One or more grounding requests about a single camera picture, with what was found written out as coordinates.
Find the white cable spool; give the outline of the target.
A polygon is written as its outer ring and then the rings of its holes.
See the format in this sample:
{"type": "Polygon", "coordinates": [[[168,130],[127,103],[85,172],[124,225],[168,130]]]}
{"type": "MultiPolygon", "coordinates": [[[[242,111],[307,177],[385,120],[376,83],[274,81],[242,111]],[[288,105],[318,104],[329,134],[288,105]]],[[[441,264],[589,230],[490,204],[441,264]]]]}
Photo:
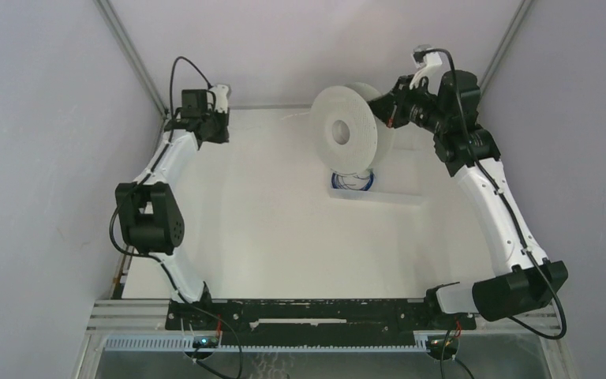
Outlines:
{"type": "Polygon", "coordinates": [[[360,174],[379,165],[390,152],[395,131],[371,111],[380,92],[354,82],[325,88],[312,103],[309,125],[320,160],[336,174],[360,174]]]}

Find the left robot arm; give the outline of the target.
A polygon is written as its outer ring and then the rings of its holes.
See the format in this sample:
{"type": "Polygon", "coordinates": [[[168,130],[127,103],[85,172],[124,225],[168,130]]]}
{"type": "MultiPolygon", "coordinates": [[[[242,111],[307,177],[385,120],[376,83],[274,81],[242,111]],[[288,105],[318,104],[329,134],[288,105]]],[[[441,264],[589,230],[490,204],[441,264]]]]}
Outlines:
{"type": "Polygon", "coordinates": [[[230,86],[181,93],[181,106],[165,121],[162,140],[145,169],[115,189],[109,222],[114,248],[129,257],[154,261],[170,283],[170,296],[188,303],[184,317],[194,328],[209,327],[215,308],[201,298],[207,291],[182,247],[185,221],[174,189],[184,166],[203,143],[229,140],[230,86]]]}

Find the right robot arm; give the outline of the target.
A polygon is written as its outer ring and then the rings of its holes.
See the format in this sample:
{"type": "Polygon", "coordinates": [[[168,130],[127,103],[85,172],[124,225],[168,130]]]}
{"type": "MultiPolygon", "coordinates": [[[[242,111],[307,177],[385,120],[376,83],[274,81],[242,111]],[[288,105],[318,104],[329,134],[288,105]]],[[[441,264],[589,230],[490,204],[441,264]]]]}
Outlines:
{"type": "Polygon", "coordinates": [[[449,283],[427,291],[425,320],[446,328],[456,315],[474,313],[487,321],[511,319],[553,305],[561,321],[558,292],[569,273],[552,261],[533,237],[507,184],[501,153],[478,121],[481,89],[467,71],[447,71],[436,94],[422,78],[402,76],[387,93],[368,102],[372,113],[397,129],[414,124],[432,134],[435,154],[475,211],[492,262],[492,277],[449,283]]]}

